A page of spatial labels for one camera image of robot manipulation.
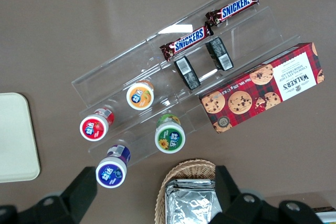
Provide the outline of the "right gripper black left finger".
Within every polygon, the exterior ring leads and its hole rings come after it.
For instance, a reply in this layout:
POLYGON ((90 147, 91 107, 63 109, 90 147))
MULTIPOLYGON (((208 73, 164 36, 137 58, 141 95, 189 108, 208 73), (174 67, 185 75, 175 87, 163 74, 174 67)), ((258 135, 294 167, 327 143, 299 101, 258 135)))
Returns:
POLYGON ((22 212, 2 205, 1 223, 80 223, 96 195, 96 168, 85 167, 60 195, 45 197, 22 212))

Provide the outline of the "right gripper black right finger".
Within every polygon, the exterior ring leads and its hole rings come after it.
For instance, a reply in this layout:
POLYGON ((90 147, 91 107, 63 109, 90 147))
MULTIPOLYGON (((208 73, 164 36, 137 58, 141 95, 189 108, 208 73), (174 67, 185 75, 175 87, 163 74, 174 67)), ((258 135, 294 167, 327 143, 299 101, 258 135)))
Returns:
POLYGON ((215 167, 215 193, 222 211, 211 223, 322 223, 300 201, 284 200, 274 207, 252 193, 242 193, 225 166, 215 167))

